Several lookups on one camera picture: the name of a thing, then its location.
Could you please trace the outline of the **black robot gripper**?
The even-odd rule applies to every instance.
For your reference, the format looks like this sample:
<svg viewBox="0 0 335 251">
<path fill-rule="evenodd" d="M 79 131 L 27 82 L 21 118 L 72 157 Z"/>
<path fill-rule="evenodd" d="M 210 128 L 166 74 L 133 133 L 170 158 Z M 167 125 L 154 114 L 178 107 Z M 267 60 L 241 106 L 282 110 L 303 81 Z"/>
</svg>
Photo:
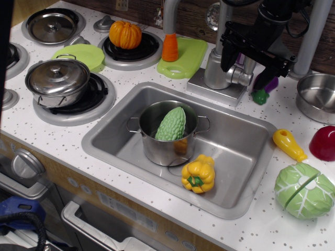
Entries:
<svg viewBox="0 0 335 251">
<path fill-rule="evenodd" d="M 256 21 L 248 26 L 228 21 L 225 26 L 226 31 L 220 39 L 223 45 L 222 70 L 228 72 L 240 53 L 265 66 L 253 90 L 262 90 L 274 77 L 286 76 L 297 62 L 297 56 L 282 42 L 284 23 Z"/>
</svg>

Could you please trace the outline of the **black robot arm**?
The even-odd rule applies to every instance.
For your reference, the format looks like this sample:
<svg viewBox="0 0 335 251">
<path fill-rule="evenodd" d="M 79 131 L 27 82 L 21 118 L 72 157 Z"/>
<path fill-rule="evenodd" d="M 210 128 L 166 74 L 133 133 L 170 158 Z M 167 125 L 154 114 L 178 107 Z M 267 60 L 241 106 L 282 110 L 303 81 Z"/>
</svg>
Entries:
<svg viewBox="0 0 335 251">
<path fill-rule="evenodd" d="M 230 70 L 239 54 L 260 63 L 265 67 L 254 85 L 262 90 L 275 77 L 286 77 L 297 62 L 297 56 L 284 45 L 281 35 L 289 31 L 289 21 L 294 13 L 301 13 L 310 24 L 305 7 L 311 1 L 263 1 L 258 6 L 258 16 L 252 26 L 228 21 L 222 34 L 221 68 Z"/>
</svg>

